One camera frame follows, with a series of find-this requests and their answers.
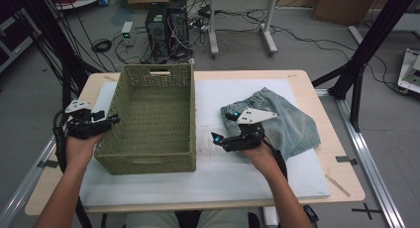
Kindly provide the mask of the black metal frame stand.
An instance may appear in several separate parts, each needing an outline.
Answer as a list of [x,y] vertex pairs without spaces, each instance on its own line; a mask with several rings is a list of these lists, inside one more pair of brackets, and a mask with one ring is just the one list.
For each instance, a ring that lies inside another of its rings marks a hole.
[[338,80],[328,89],[328,93],[338,100],[345,100],[347,92],[350,88],[353,89],[349,121],[357,132],[360,130],[359,115],[365,68],[413,2],[414,0],[388,0],[353,56],[342,66],[312,81],[312,85],[317,87],[337,77]]
[[62,108],[78,97],[87,79],[100,69],[84,61],[70,43],[48,0],[0,0],[18,26],[35,42],[61,84]]

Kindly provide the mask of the black foot pedal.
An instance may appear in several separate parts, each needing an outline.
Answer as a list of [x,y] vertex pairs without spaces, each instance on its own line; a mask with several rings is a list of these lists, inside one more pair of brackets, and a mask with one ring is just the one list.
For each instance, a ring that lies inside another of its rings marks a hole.
[[317,223],[319,221],[318,215],[315,213],[315,211],[310,205],[304,205],[303,209],[312,223]]

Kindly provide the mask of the aluminium floor rail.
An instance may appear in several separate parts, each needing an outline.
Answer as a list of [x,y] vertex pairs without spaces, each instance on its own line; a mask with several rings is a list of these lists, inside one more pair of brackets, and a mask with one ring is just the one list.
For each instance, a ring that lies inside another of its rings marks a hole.
[[6,206],[0,212],[0,228],[9,228],[18,213],[28,202],[46,167],[46,162],[53,153],[54,147],[55,139],[50,138],[12,197],[6,203]]
[[351,123],[351,110],[345,100],[335,99],[340,110],[347,131],[352,139],[352,143],[359,159],[360,165],[366,174],[370,188],[380,207],[384,219],[389,228],[406,228],[402,217],[386,187],[379,169],[370,153],[368,144],[361,132]]

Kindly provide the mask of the white box with green light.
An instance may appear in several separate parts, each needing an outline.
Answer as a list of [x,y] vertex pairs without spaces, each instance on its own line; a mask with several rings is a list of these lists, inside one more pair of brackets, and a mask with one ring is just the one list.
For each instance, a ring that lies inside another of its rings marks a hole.
[[132,22],[125,22],[121,31],[123,41],[126,46],[133,46],[135,44],[135,34]]

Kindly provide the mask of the white machine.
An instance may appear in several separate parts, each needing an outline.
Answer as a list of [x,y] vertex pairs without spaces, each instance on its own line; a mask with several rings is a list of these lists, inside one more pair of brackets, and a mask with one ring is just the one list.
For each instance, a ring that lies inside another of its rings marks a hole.
[[420,51],[405,50],[397,85],[420,94]]

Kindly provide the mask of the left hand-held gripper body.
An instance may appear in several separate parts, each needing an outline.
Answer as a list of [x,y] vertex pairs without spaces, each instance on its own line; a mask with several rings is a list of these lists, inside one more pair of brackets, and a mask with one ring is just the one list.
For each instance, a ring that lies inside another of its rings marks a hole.
[[64,113],[71,117],[66,123],[66,130],[69,136],[86,140],[112,129],[113,125],[107,123],[107,118],[105,117],[98,121],[93,121],[92,114],[94,112],[88,109],[88,106],[88,102],[73,100],[64,109]]

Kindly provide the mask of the green woven basket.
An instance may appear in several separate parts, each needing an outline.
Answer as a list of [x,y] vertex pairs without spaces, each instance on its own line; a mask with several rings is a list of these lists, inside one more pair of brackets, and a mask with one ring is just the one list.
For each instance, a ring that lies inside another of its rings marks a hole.
[[196,170],[195,83],[192,66],[127,65],[109,107],[120,122],[94,158],[112,175]]

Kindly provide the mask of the light blue denim shorts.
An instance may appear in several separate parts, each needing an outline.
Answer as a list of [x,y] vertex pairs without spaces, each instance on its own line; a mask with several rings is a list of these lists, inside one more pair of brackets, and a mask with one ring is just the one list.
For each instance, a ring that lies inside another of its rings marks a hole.
[[242,113],[248,108],[276,114],[275,118],[263,121],[262,126],[266,137],[286,161],[321,145],[315,121],[265,87],[249,98],[221,107],[220,112],[225,116],[226,113]]

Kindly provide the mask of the large cardboard box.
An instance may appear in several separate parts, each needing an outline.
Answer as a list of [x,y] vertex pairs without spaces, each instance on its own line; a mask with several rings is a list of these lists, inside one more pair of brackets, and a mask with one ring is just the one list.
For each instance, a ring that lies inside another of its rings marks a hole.
[[317,21],[357,26],[365,18],[374,0],[317,0],[313,18]]

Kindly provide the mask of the person's legs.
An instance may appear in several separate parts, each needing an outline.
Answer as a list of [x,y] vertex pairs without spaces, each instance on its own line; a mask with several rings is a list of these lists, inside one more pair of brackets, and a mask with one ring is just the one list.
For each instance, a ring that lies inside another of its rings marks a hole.
[[126,228],[249,228],[249,216],[245,208],[130,213]]

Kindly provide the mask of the person's left hand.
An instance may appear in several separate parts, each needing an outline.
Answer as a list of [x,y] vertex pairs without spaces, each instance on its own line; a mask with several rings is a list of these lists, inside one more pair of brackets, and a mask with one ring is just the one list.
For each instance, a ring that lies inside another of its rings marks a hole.
[[104,138],[100,134],[86,140],[68,137],[66,140],[66,167],[70,170],[85,170],[90,162],[94,147]]

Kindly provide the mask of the person's right hand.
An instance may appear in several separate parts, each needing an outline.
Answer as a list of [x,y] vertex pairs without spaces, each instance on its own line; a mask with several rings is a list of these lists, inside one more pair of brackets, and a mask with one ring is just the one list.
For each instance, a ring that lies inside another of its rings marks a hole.
[[274,178],[282,175],[274,155],[267,145],[261,144],[255,149],[242,151],[242,154],[251,160],[254,167],[265,178]]

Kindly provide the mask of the black computer tower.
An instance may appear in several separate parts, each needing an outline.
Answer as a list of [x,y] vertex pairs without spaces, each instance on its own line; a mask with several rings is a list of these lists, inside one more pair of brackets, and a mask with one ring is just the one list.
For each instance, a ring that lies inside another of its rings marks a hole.
[[149,42],[155,57],[167,57],[167,4],[154,2],[145,21]]
[[189,41],[186,0],[172,0],[169,3],[167,25],[169,30],[169,56],[172,59],[190,57],[193,48]]

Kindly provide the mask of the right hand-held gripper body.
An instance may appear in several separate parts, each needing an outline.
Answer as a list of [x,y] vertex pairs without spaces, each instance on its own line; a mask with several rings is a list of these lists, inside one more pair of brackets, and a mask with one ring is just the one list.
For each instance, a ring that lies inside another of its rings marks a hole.
[[239,126],[239,135],[224,138],[224,145],[221,146],[226,152],[236,152],[257,148],[264,140],[263,122],[274,119],[277,114],[274,112],[262,111],[248,108],[240,117],[234,121]]

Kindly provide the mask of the thin wooden stick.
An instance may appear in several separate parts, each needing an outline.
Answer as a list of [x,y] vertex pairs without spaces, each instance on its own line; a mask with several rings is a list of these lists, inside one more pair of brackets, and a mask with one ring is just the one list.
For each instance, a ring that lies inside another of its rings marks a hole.
[[335,179],[333,179],[328,174],[325,174],[325,178],[327,178],[332,184],[334,184],[339,190],[341,190],[347,197],[351,197],[351,194],[345,190]]

